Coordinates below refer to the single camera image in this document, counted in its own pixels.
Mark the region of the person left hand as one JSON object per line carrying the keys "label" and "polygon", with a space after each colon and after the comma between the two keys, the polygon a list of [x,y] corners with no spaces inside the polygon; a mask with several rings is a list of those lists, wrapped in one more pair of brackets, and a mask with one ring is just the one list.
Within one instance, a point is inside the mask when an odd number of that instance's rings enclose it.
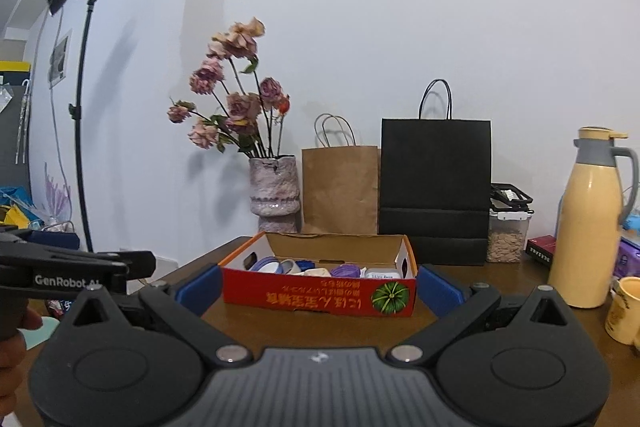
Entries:
{"label": "person left hand", "polygon": [[34,331],[41,326],[41,315],[28,307],[16,333],[0,343],[0,413],[2,417],[15,410],[16,392],[23,380],[20,364],[26,357],[27,349],[21,329]]}

